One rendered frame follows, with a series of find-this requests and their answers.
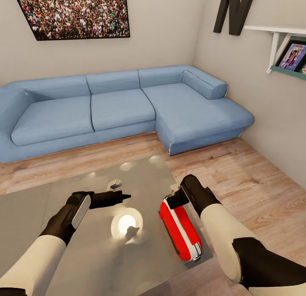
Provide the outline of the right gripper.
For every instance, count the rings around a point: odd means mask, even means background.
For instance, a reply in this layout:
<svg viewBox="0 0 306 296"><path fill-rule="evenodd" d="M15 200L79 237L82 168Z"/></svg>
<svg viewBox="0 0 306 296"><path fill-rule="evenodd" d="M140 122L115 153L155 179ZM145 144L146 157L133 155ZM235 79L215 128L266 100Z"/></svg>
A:
<svg viewBox="0 0 306 296"><path fill-rule="evenodd" d="M177 208L179 206L183 206L187 203L189 203L190 201L183 201L179 198L178 196L178 191L175 193L175 195L171 196L171 197L168 197L166 200L169 204L169 208L172 210L174 208Z"/></svg>

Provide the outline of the radio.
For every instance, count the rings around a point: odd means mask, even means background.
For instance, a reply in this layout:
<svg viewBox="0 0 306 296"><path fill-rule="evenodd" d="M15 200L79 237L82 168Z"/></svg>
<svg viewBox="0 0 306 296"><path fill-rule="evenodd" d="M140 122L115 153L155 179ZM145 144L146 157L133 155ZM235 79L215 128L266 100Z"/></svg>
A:
<svg viewBox="0 0 306 296"><path fill-rule="evenodd" d="M159 210L167 233L171 239L178 256L185 261L194 260L197 262L202 254L202 242L191 222L188 219L184 207L169 208L165 196Z"/></svg>

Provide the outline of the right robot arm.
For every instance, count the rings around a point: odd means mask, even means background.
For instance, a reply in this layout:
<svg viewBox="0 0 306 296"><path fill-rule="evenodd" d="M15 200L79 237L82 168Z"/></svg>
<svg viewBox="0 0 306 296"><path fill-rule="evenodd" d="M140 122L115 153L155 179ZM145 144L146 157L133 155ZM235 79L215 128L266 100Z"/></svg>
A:
<svg viewBox="0 0 306 296"><path fill-rule="evenodd" d="M306 267L269 251L196 176L185 176L170 190L173 196L166 199L169 208L191 202L232 283L243 285L252 296L306 296Z"/></svg>

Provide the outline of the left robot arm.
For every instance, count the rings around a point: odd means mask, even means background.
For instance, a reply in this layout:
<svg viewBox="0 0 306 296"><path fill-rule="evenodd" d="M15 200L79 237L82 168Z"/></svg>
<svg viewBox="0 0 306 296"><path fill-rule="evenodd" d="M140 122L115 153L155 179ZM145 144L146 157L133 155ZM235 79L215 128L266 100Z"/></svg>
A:
<svg viewBox="0 0 306 296"><path fill-rule="evenodd" d="M59 262L88 208L103 208L123 203L131 195L115 188L122 181L114 179L107 192L73 192L59 212L14 266L0 278L0 296L45 296Z"/></svg>

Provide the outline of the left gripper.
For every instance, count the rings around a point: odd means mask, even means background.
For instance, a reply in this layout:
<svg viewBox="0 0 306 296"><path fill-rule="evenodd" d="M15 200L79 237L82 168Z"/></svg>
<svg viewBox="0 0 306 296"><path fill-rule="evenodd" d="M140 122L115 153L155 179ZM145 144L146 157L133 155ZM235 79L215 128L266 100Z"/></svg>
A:
<svg viewBox="0 0 306 296"><path fill-rule="evenodd" d="M101 208L114 206L115 204L123 203L124 199L130 198L131 195L122 194L122 191L103 192L103 203Z"/></svg>

